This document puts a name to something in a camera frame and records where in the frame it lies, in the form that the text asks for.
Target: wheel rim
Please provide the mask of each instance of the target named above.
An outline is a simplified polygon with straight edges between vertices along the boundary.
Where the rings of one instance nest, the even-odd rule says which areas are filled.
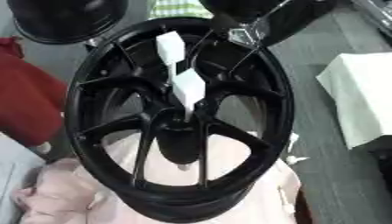
[[[183,110],[173,101],[170,88],[165,85],[165,67],[157,60],[157,55],[152,55],[155,37],[174,30],[189,46],[190,59],[183,66],[194,66],[207,83],[206,99],[197,104],[194,116],[187,124],[181,122]],[[225,49],[233,54],[233,57],[227,57],[228,61],[224,59],[226,62],[220,63],[219,57],[208,58],[208,55],[214,55],[214,51],[222,54],[220,51]],[[151,59],[139,59],[138,53],[152,56]],[[240,65],[233,63],[247,55]],[[119,62],[116,64],[112,59],[125,62],[128,72],[102,75],[100,71],[110,71],[110,67],[118,66]],[[266,81],[268,88],[258,87]],[[118,98],[126,98],[124,92],[140,95],[143,112],[102,123],[102,111],[111,108],[112,102],[121,104]],[[220,103],[229,95],[249,95],[266,105],[268,119],[262,138],[251,136],[215,117]],[[288,141],[292,122],[290,84],[274,56],[265,48],[249,52],[227,42],[212,33],[208,20],[201,18],[151,20],[131,26],[101,43],[75,75],[66,103],[67,134],[87,170],[139,213],[169,222],[202,221],[237,204],[276,162]],[[188,154],[193,154],[191,160],[196,158],[200,162],[197,185],[159,185],[144,178],[143,166],[151,141],[160,133],[166,133],[167,127],[175,130],[173,123],[182,125],[180,132],[190,130],[193,133],[191,139],[197,150]],[[142,131],[133,174],[118,166],[100,142],[106,134],[126,129]],[[250,148],[251,156],[230,173],[209,180],[207,138],[212,134],[243,142]]]

